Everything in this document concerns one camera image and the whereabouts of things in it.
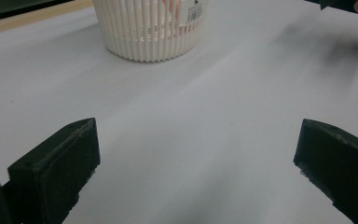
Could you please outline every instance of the barcode label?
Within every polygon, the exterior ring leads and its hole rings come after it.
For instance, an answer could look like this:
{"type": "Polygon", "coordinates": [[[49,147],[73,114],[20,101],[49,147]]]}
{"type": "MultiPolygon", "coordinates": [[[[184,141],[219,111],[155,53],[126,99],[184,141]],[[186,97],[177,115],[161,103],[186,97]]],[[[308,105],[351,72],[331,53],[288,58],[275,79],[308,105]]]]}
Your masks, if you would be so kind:
{"type": "Polygon", "coordinates": [[[182,0],[180,25],[187,26],[202,16],[202,0],[182,0]]]}

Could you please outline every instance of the white tabletop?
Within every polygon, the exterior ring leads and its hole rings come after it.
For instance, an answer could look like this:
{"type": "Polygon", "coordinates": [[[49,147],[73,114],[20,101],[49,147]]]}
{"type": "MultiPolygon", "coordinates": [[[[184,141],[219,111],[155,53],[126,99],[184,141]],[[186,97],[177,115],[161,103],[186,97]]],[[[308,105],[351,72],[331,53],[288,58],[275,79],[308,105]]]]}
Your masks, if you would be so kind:
{"type": "Polygon", "coordinates": [[[66,224],[351,223],[293,164],[302,119],[358,136],[358,15],[214,0],[164,63],[103,45],[94,9],[0,33],[0,182],[64,125],[97,119],[102,164],[66,224]]]}

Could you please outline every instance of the ribbed basket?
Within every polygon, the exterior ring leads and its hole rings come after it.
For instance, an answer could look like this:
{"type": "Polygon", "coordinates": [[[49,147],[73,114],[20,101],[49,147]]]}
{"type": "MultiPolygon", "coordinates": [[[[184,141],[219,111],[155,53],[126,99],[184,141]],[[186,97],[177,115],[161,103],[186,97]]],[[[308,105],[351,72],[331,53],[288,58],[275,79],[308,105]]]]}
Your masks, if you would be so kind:
{"type": "Polygon", "coordinates": [[[183,24],[181,13],[187,13],[187,8],[182,7],[188,6],[188,0],[93,1],[107,48],[138,62],[164,61],[194,48],[209,2],[194,0],[202,4],[201,11],[185,15],[188,20],[183,24]]]}

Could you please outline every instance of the sticker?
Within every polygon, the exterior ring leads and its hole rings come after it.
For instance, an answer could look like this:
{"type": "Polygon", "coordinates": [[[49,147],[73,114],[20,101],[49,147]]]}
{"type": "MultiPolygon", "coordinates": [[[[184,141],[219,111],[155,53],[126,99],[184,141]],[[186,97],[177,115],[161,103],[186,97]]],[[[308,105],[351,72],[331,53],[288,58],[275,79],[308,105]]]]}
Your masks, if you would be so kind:
{"type": "Polygon", "coordinates": [[[180,25],[187,26],[202,16],[202,0],[181,0],[180,25]]]}

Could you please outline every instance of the black object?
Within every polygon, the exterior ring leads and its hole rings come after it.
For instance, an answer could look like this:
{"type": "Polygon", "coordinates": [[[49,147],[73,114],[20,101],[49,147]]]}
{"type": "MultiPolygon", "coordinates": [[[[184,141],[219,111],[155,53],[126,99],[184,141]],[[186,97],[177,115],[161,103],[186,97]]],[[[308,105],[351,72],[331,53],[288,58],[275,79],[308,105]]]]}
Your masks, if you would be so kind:
{"type": "Polygon", "coordinates": [[[59,224],[100,164],[95,119],[69,124],[8,167],[0,224],[59,224]]]}
{"type": "Polygon", "coordinates": [[[321,9],[325,9],[326,7],[334,7],[344,11],[357,13],[353,8],[356,0],[306,0],[306,1],[320,4],[321,9]]]}
{"type": "Polygon", "coordinates": [[[358,138],[304,119],[294,162],[333,205],[358,224],[358,138]]]}

